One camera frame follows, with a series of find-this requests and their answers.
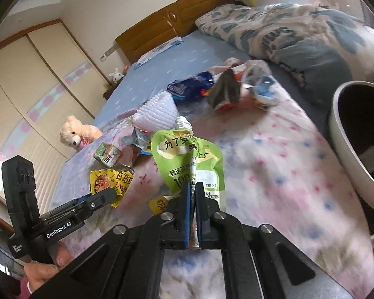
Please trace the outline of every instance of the teddy bear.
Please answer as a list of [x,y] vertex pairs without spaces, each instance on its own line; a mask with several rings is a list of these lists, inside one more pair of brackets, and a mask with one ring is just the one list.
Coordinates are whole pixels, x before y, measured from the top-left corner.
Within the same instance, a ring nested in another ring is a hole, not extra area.
[[74,116],[69,116],[61,128],[60,135],[63,144],[80,150],[81,144],[86,146],[94,142],[102,136],[102,132],[96,126],[83,125]]

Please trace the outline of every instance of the human hand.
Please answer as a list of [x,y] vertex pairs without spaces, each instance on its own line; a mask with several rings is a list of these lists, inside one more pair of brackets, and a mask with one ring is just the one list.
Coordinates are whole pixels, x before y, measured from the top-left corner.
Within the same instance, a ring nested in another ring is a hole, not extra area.
[[29,288],[34,292],[40,288],[45,282],[55,276],[60,270],[67,266],[73,260],[67,247],[61,241],[58,242],[58,251],[55,261],[58,268],[54,264],[42,264],[36,261],[25,264],[23,270],[29,280]]

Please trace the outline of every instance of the white stuffed rabbit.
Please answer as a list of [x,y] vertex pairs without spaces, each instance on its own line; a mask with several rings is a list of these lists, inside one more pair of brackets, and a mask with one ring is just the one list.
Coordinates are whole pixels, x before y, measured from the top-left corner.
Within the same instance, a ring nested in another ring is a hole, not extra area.
[[115,68],[115,72],[114,73],[110,73],[109,76],[112,77],[112,81],[114,83],[118,82],[122,77],[124,77],[124,75],[120,72],[118,72],[118,68],[116,67]]

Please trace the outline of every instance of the yellow snack bag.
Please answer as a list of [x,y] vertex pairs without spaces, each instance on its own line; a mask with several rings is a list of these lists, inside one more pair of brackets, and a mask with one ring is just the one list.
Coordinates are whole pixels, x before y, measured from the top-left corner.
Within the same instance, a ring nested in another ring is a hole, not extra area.
[[129,171],[118,172],[111,169],[92,171],[90,172],[90,191],[92,195],[94,195],[106,188],[115,189],[118,197],[113,203],[111,203],[111,206],[116,208],[121,202],[132,179],[133,174]]
[[166,206],[168,205],[168,201],[175,198],[175,196],[162,196],[158,198],[154,198],[148,204],[150,209],[154,215],[159,215],[166,210]]

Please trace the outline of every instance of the black handheld device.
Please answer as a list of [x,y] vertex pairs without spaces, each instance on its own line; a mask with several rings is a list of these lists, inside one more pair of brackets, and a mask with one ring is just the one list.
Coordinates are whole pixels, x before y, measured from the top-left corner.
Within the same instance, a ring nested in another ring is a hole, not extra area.
[[53,263],[48,248],[79,229],[94,211],[116,200],[114,189],[74,199],[40,216],[35,195],[32,162],[15,156],[2,164],[3,187],[14,234],[8,240],[11,254],[29,255],[41,263]]
[[188,247],[193,209],[201,249],[220,249],[227,299],[351,295],[276,228],[252,227],[220,211],[202,182],[186,183],[166,211],[144,225],[117,225],[38,288],[31,299],[158,299],[166,249]]

